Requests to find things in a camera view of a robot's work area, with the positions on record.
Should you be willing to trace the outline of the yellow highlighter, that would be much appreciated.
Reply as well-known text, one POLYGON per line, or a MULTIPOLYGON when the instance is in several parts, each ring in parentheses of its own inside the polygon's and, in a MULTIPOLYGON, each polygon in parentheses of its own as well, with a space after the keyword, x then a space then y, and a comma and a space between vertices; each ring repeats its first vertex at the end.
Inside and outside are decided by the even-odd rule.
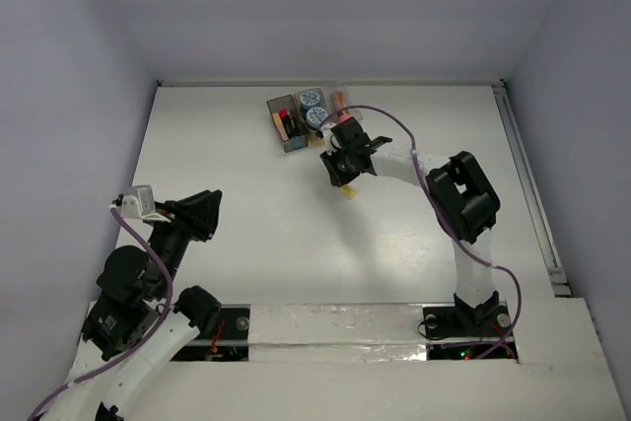
POLYGON ((340 188, 340 191, 344 194, 348 199, 352 199, 355 196, 355 191, 351 186, 343 185, 340 188))

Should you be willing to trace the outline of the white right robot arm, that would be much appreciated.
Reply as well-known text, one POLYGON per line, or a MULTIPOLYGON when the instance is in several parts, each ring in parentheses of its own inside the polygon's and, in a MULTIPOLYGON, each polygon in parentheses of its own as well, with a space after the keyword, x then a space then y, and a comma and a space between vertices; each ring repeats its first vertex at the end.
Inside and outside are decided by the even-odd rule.
POLYGON ((493 318, 507 310, 500 303, 490 264, 492 228, 501 203, 476 158, 464 151, 436 158, 394 145, 388 137, 371 139, 354 118, 326 125, 320 134, 326 143, 320 159, 333 186, 341 188, 364 174, 418 186, 451 239, 454 301, 424 309, 420 333, 432 341, 483 336, 493 318))

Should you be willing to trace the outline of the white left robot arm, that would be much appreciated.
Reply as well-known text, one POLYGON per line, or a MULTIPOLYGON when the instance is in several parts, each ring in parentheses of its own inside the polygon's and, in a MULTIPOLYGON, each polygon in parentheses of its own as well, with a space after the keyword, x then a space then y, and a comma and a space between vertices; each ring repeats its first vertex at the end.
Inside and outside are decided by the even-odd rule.
POLYGON ((34 420, 124 420, 186 344, 225 335, 227 311, 295 303, 327 264, 331 229, 318 151, 161 159, 109 214, 129 243, 105 259, 68 379, 34 420))

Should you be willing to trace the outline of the orange pink highlighter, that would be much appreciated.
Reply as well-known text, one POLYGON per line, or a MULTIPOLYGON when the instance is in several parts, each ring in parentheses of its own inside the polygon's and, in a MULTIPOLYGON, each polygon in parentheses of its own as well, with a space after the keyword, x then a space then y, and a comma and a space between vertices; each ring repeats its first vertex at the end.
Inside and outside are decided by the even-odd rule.
POLYGON ((285 130, 284 124, 283 124, 283 122, 281 120, 281 117, 280 117, 279 113, 278 112, 273 112, 271 114, 271 117, 272 117, 273 123, 275 125, 275 128, 276 128, 276 130, 277 130, 277 132, 279 134, 280 140, 282 142, 287 142, 289 140, 289 138, 288 138, 287 132, 285 130))

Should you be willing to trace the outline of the black pink highlighter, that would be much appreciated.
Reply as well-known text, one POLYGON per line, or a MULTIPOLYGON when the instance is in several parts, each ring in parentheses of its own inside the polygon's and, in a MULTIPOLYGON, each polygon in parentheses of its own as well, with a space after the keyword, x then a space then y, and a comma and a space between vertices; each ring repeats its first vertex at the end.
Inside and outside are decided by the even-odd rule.
POLYGON ((293 137, 299 136, 300 129, 292 113, 288 109, 283 108, 279 111, 279 115, 284 124, 288 138, 291 139, 293 137))

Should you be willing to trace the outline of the blue white round jar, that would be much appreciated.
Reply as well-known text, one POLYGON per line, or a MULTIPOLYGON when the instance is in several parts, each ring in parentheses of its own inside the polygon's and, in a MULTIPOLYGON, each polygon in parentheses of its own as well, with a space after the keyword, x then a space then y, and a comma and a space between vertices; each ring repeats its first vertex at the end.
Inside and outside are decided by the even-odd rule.
POLYGON ((321 106, 313 106, 305 112, 305 121, 312 130, 319 130, 327 117, 327 110, 321 106))

